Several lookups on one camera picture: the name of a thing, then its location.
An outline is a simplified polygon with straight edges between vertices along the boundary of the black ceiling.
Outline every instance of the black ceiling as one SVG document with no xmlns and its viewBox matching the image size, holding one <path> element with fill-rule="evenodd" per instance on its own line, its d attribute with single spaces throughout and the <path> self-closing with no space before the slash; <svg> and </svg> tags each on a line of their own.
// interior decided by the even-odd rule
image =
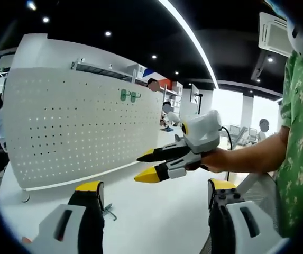
<svg viewBox="0 0 303 254">
<path fill-rule="evenodd" d="M 286 58 L 258 47 L 259 13 L 272 13 L 262 1 L 171 2 L 193 29 L 218 80 L 282 93 Z M 37 11 L 24 12 L 3 48 L 16 46 L 24 33 L 44 32 L 48 38 L 111 51 L 183 84 L 191 79 L 210 79 L 195 46 L 158 0 L 36 0 L 35 3 Z M 42 23 L 44 15 L 50 17 L 48 24 Z M 112 37 L 104 36 L 106 30 L 112 32 Z M 151 58 L 153 54 L 158 56 L 156 60 Z M 267 56 L 272 56 L 274 62 L 265 62 Z M 257 83 L 251 77 L 262 63 L 261 82 Z M 211 83 L 194 84 L 199 89 L 213 88 Z"/>
</svg>

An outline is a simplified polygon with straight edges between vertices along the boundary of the ceiling light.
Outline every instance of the ceiling light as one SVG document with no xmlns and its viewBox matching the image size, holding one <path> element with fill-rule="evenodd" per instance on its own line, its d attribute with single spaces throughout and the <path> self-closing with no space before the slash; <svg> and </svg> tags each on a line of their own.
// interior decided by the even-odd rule
<svg viewBox="0 0 303 254">
<path fill-rule="evenodd" d="M 171 13 L 171 15 L 178 21 L 178 23 L 182 26 L 184 31 L 188 34 L 188 36 L 190 37 L 190 39 L 196 46 L 196 49 L 198 50 L 200 56 L 202 57 L 203 62 L 205 63 L 205 65 L 210 73 L 211 79 L 213 80 L 216 89 L 219 89 L 217 79 L 216 79 L 213 69 L 210 65 L 210 62 L 209 62 L 208 58 L 206 57 L 204 50 L 203 50 L 202 46 L 199 44 L 199 41 L 197 40 L 192 29 L 189 27 L 187 22 L 183 19 L 181 14 L 176 10 L 176 8 L 168 0 L 158 0 L 158 1 Z"/>
<path fill-rule="evenodd" d="M 36 11 L 36 5 L 33 1 L 27 1 L 26 6 L 33 11 Z"/>
<path fill-rule="evenodd" d="M 44 23 L 48 23 L 48 22 L 49 22 L 49 18 L 48 18 L 48 17 L 44 17 L 44 18 L 42 19 L 42 21 L 43 21 Z"/>
</svg>

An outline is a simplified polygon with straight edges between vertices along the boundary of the black cable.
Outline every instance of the black cable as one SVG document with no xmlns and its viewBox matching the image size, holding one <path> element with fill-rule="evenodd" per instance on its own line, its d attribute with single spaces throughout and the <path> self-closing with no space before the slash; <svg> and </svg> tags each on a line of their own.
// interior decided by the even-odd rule
<svg viewBox="0 0 303 254">
<path fill-rule="evenodd" d="M 224 126 L 222 126 L 221 129 L 224 129 L 224 130 L 226 131 L 226 133 L 227 133 L 227 135 L 228 135 L 228 137 L 229 137 L 230 150 L 232 150 L 232 148 L 233 148 L 233 147 L 232 147 L 232 141 L 231 141 L 231 136 L 230 136 L 230 133 L 229 133 L 228 129 L 227 129 L 226 127 L 224 127 Z M 229 181 L 229 177 L 230 177 L 230 172 L 226 173 L 226 180 L 227 180 L 227 181 Z"/>
<path fill-rule="evenodd" d="M 229 131 L 227 130 L 227 128 L 226 127 L 224 127 L 224 126 L 222 126 L 222 128 L 221 129 L 224 129 L 225 131 L 226 131 L 226 133 L 227 133 L 227 135 L 228 135 L 228 137 L 229 137 L 229 142 L 230 142 L 230 150 L 232 150 L 232 142 L 231 142 L 231 136 L 230 136 L 230 133 L 229 133 Z"/>
</svg>

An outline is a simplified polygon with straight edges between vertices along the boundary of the green floral shirt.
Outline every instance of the green floral shirt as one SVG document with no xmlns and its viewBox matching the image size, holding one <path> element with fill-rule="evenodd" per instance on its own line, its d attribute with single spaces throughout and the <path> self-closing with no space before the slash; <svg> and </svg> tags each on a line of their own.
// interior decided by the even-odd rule
<svg viewBox="0 0 303 254">
<path fill-rule="evenodd" d="M 281 196 L 281 232 L 290 237 L 303 218 L 303 59 L 296 52 L 286 63 L 281 115 L 290 133 L 277 185 Z"/>
</svg>

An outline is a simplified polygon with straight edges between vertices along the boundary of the air conditioner unit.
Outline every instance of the air conditioner unit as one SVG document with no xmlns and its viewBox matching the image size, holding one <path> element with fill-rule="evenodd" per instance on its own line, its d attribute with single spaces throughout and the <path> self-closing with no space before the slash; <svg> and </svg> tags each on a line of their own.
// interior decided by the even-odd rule
<svg viewBox="0 0 303 254">
<path fill-rule="evenodd" d="M 292 46 L 288 38 L 287 22 L 279 17 L 261 12 L 259 25 L 258 47 L 289 57 L 292 53 Z"/>
</svg>

